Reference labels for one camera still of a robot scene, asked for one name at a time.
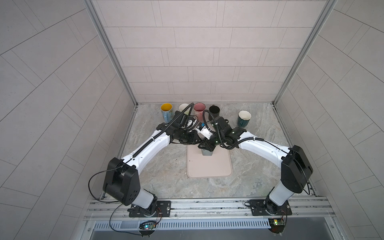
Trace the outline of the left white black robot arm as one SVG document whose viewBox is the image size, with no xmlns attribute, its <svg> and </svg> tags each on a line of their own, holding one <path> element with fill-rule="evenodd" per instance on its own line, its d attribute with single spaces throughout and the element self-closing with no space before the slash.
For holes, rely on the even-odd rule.
<svg viewBox="0 0 384 240">
<path fill-rule="evenodd" d="M 110 160 L 103 191 L 124 206 L 134 205 L 146 216 L 157 210 L 157 197 L 141 187 L 140 173 L 152 158 L 174 140 L 182 145 L 197 145 L 202 139 L 195 130 L 198 119 L 177 111 L 169 123 L 161 123 L 153 134 L 129 155 Z"/>
</svg>

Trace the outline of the dark green mug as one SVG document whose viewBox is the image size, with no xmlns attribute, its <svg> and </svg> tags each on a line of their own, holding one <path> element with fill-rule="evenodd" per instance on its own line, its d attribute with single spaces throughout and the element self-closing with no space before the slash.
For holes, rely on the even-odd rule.
<svg viewBox="0 0 384 240">
<path fill-rule="evenodd" d="M 245 128 L 249 124 L 251 118 L 252 115 L 248 111 L 240 111 L 238 114 L 238 127 Z"/>
</svg>

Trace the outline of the pink mug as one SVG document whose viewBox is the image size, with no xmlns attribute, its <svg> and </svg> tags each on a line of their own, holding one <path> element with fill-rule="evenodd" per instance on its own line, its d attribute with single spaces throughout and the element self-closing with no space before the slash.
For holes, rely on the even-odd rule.
<svg viewBox="0 0 384 240">
<path fill-rule="evenodd" d="M 206 109 L 206 105 L 203 103 L 196 103 L 194 105 L 195 115 L 198 117 L 199 122 L 203 122 L 203 111 Z"/>
</svg>

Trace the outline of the blue butterfly mug yellow inside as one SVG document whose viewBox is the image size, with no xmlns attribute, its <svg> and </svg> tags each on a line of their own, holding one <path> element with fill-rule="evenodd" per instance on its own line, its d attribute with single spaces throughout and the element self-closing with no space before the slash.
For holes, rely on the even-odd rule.
<svg viewBox="0 0 384 240">
<path fill-rule="evenodd" d="M 170 123 L 174 117 L 173 105 L 165 103 L 161 105 L 162 116 L 166 123 Z"/>
</svg>

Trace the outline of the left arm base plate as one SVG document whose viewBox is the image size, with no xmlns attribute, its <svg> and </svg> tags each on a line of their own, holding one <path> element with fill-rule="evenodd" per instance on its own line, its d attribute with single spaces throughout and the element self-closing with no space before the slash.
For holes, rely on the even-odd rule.
<svg viewBox="0 0 384 240">
<path fill-rule="evenodd" d="M 142 208 L 132 205 L 128 209 L 130 218 L 151 218 L 151 217 L 169 217 L 171 210 L 171 201 L 158 201 L 155 199 L 148 208 Z"/>
</svg>

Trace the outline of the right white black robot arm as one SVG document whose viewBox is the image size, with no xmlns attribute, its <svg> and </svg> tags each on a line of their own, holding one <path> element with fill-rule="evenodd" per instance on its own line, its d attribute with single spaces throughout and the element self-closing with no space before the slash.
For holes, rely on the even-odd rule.
<svg viewBox="0 0 384 240">
<path fill-rule="evenodd" d="M 261 209 L 269 215 L 286 213 L 283 207 L 288 205 L 288 199 L 305 191 L 313 173 L 304 150 L 296 145 L 289 148 L 270 143 L 244 128 L 231 128 L 222 117 L 210 125 L 214 127 L 213 131 L 207 123 L 196 126 L 197 132 L 204 136 L 199 144 L 200 149 L 213 152 L 218 146 L 227 150 L 239 148 L 257 154 L 281 169 L 280 181 L 268 193 Z"/>
</svg>

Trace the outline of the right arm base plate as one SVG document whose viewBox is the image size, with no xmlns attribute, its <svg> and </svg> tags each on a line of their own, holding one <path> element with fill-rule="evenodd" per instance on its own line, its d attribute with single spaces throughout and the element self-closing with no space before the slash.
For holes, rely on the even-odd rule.
<svg viewBox="0 0 384 240">
<path fill-rule="evenodd" d="M 291 216 L 293 214 L 288 201 L 285 201 L 282 206 L 277 206 L 270 200 L 249 200 L 244 205 L 251 209 L 253 216 Z"/>
</svg>

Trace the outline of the light green mug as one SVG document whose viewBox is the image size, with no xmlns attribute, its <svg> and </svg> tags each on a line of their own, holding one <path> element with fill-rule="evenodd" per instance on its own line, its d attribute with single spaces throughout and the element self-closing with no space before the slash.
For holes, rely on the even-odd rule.
<svg viewBox="0 0 384 240">
<path fill-rule="evenodd" d="M 190 111 L 191 111 L 191 107 L 189 106 L 189 104 L 181 104 L 179 106 L 179 111 L 180 112 L 184 112 L 184 115 L 190 115 Z"/>
</svg>

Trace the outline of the black mug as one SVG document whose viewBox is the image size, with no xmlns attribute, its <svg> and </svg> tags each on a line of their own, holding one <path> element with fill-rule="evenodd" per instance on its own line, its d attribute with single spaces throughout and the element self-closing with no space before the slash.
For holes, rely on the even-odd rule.
<svg viewBox="0 0 384 240">
<path fill-rule="evenodd" d="M 220 116 L 221 109 L 218 106 L 212 105 L 209 107 L 209 111 L 214 118 L 217 118 Z"/>
</svg>

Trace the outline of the grey mug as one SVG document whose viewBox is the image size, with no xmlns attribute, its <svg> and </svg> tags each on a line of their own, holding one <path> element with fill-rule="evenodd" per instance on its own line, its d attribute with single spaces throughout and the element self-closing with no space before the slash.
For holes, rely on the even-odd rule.
<svg viewBox="0 0 384 240">
<path fill-rule="evenodd" d="M 213 155 L 213 151 L 209 151 L 209 150 L 205 150 L 205 149 L 201 149 L 201 151 L 202 151 L 203 156 L 212 156 Z"/>
</svg>

